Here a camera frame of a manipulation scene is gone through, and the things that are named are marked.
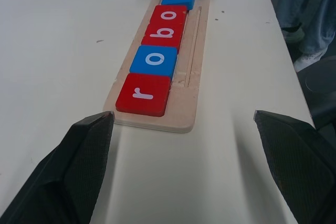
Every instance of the table surface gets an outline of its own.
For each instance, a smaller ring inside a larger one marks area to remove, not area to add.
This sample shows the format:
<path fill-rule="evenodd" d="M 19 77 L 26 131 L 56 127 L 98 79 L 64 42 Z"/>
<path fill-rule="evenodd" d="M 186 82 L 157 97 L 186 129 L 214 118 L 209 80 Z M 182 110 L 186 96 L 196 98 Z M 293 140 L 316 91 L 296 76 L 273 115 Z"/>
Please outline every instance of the table surface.
<path fill-rule="evenodd" d="M 101 112 L 149 2 L 0 0 L 0 214 L 69 127 Z M 255 110 L 312 123 L 271 1 L 211 0 L 192 132 L 116 125 L 91 223 L 296 223 Z"/>

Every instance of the wooden tray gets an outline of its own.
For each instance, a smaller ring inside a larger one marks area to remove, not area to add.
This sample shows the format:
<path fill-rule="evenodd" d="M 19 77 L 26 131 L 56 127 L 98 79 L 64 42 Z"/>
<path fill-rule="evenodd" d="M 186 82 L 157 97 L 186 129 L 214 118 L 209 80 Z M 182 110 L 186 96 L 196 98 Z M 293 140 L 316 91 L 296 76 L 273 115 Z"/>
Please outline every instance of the wooden tray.
<path fill-rule="evenodd" d="M 187 15 L 180 52 L 177 57 L 175 73 L 164 116 L 158 118 L 154 116 L 123 113 L 115 109 L 116 100 L 125 82 L 126 76 L 129 73 L 136 51 L 141 45 L 141 40 L 147 25 L 149 24 L 154 8 L 160 3 L 161 0 L 151 1 L 105 101 L 103 110 L 114 111 L 116 116 L 114 122 L 116 124 L 159 131 L 186 133 L 193 128 L 196 117 L 209 0 L 195 0 L 194 8 L 189 11 Z"/>

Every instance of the blue jeans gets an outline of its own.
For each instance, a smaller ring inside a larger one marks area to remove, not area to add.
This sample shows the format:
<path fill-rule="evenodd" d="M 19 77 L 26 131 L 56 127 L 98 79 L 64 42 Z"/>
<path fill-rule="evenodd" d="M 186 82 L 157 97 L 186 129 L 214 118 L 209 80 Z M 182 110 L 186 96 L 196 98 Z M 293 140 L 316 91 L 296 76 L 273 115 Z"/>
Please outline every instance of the blue jeans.
<path fill-rule="evenodd" d="M 281 28 L 299 25 L 308 0 L 279 0 L 277 18 Z M 336 0 L 322 0 L 307 28 L 299 49 L 304 54 L 315 54 L 326 49 L 335 37 Z"/>

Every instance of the red letter block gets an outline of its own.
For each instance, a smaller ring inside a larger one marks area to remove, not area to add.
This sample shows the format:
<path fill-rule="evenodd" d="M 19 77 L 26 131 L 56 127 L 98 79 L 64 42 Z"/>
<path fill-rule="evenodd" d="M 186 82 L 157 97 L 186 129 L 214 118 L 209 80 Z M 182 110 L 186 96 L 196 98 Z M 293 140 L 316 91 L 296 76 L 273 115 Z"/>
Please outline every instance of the red letter block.
<path fill-rule="evenodd" d="M 186 16 L 187 7 L 185 5 L 157 5 L 150 23 L 180 25 L 184 24 Z"/>
<path fill-rule="evenodd" d="M 180 49 L 184 24 L 161 25 L 150 23 L 141 44 L 149 46 L 175 47 Z"/>
<path fill-rule="evenodd" d="M 115 103 L 118 111 L 163 116 L 170 91 L 169 76 L 130 73 Z"/>

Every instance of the white letter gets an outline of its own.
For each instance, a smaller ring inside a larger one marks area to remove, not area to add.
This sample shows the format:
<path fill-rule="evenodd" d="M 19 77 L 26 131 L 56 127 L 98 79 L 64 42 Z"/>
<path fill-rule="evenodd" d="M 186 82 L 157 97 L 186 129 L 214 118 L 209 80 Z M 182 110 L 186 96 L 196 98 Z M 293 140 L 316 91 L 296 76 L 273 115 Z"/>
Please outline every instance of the white letter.
<path fill-rule="evenodd" d="M 151 57 L 153 57 L 153 56 L 159 57 L 160 60 L 159 61 L 151 61 Z M 147 55 L 147 57 L 146 57 L 146 63 L 149 64 L 149 65 L 153 65 L 153 66 L 160 65 L 160 64 L 162 64 L 163 61 L 164 61 L 164 56 L 162 54 L 157 53 L 157 52 L 153 52 L 153 53 Z"/>
<path fill-rule="evenodd" d="M 162 19 L 174 19 L 176 18 L 176 13 L 175 12 L 164 12 L 161 14 Z"/>
<path fill-rule="evenodd" d="M 135 93 L 133 94 L 134 98 L 152 100 L 153 97 L 154 97 L 151 94 L 142 94 L 142 93 L 140 93 L 140 88 L 135 88 L 134 91 L 135 91 Z"/>
<path fill-rule="evenodd" d="M 162 34 L 163 31 L 169 32 L 169 34 Z M 151 34 L 150 37 L 158 37 L 158 38 L 173 38 L 174 30 L 170 28 L 160 28 L 157 34 Z"/>

